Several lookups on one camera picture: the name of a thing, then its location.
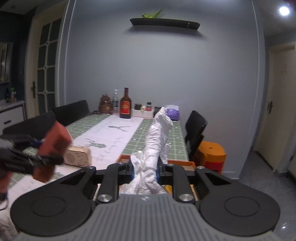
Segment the door handle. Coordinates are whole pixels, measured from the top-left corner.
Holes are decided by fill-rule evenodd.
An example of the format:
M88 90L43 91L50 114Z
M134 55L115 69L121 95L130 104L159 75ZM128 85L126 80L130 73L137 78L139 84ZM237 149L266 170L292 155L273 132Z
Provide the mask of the door handle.
M33 98L35 99L36 96L35 96L35 89L36 89L36 86L35 86L35 81L33 81L33 86L31 87L31 90L33 92Z
M272 103L273 103L272 101L268 102L267 110L268 110L268 114L269 114L269 115L270 115L271 110L272 110L272 107L273 107L273 104L272 104Z

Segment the tan box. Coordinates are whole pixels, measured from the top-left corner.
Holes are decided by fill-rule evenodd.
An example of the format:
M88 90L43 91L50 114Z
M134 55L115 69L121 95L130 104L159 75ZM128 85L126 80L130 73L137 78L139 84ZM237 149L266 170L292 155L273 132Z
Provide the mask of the tan box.
M72 166L87 167L91 165L91 150L86 146L70 145L64 155L65 163Z

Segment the black chair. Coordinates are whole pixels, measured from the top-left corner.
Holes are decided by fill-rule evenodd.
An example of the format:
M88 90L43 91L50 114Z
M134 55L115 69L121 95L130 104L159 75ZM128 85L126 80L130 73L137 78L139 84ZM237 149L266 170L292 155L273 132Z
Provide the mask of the black chair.
M67 126L89 115L89 106L86 100L81 100L72 104L56 107L53 111L57 121L62 125Z
M190 149L188 150L189 160L192 159L197 148L202 142L204 138L202 132L204 131L206 126L207 121L205 120L205 118L203 118L199 113L193 110L185 125L185 129L187 132L187 135L185 136L185 143L187 144L187 142L189 142Z
M50 111L43 115L39 115L29 120L25 120L18 124L9 126L3 130L3 134L30 135L31 137L36 138L37 140L41 140L51 129L55 121L55 114L53 111Z

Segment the purple bag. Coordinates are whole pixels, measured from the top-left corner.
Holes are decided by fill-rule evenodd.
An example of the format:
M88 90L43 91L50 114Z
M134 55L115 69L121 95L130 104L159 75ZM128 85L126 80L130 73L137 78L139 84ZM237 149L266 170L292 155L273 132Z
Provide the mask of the purple bag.
M167 109L166 115L172 120L172 121L178 121L180 118L180 112L176 109Z

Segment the white box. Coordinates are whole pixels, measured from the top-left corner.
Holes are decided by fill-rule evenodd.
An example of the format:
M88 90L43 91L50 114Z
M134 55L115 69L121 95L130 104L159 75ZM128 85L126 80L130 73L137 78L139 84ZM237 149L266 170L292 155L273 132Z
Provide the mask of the white box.
M153 118L153 111L141 111L141 110L131 110L131 115L135 117L143 117L143 118Z
M64 155L65 163L72 166L87 167L91 165L91 150L86 146L70 145Z

